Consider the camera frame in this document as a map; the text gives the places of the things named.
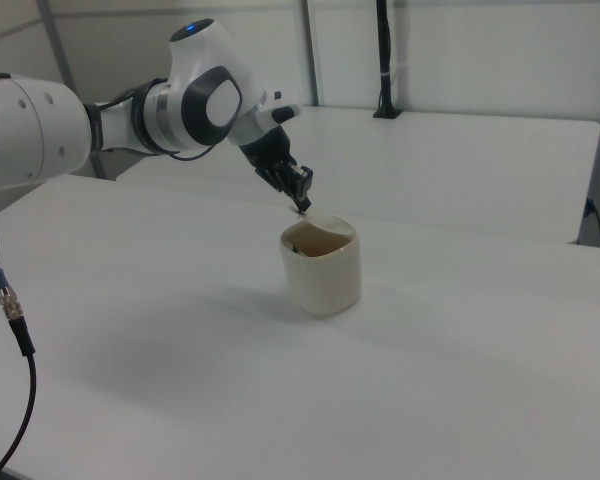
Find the cup rim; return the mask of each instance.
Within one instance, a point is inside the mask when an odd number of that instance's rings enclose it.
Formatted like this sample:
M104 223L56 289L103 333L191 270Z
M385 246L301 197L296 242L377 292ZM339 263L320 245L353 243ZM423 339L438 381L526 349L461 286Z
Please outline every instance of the cup rim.
M347 243L346 245L343 245L342 247L334 250L333 252L329 252L326 253L324 255L318 255L317 257L307 257L307 256L303 256L303 255L298 255L297 253L295 253L293 250L291 250L286 244L285 241L283 240L283 238L285 237L285 235L288 235L290 232L292 232L293 230L300 228L303 225L306 225L307 222L305 222L304 220L301 220L297 223L294 223L293 225L291 225L290 227L286 228L281 234L280 234L280 241L279 241L279 245L280 245L280 249L284 252L285 255L287 255L287 257L289 259L293 259L296 262L299 263L312 263L312 264L317 264L317 263L325 263L328 262L330 260L333 259L333 257L335 256L339 256L342 255L342 253L349 253L353 252L355 250L355 248L360 244L360 238L358 236L358 232L356 231L355 228L353 228L353 226L351 226L349 223L345 222L347 225L349 225L351 227L351 229L353 230L353 236L350 238L349 243Z

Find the black stand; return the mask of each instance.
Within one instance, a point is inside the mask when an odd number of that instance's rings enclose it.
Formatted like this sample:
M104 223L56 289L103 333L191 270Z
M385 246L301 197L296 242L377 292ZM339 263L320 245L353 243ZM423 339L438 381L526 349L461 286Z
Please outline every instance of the black stand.
M387 0L376 0L378 11L378 47L380 50L380 105L374 118L394 119L402 110L396 109L391 103L391 35L389 19L387 18Z

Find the table surface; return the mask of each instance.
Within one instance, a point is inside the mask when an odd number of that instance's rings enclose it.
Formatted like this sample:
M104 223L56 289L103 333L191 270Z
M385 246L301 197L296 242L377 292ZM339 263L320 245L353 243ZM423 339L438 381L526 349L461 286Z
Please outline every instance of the table surface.
M314 170L310 198L337 213L574 242L600 125L594 122L305 107L285 123ZM200 160L153 157L119 181L280 204L238 148Z
M600 479L600 249L343 216L358 303L294 307L285 207L79 177L0 213L34 479ZM0 314L0 456L26 403Z

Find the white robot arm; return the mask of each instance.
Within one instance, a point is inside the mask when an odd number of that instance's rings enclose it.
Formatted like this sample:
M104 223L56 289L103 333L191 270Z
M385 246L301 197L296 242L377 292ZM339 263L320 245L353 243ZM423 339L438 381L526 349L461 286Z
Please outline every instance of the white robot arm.
M309 208L313 172L297 166L280 126L300 113L297 102L265 91L214 20L182 27L169 47L168 79L105 104L83 105L60 83L0 74L0 189L73 171L91 152L124 148L190 160L228 137L258 175L300 211Z

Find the white cup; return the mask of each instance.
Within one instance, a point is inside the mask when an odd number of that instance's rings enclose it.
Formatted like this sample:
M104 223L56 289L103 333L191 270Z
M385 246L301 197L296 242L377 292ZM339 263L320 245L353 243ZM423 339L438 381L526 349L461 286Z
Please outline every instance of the white cup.
M360 239L301 221L280 236L280 252L291 297L307 312L326 316L349 307L360 297Z

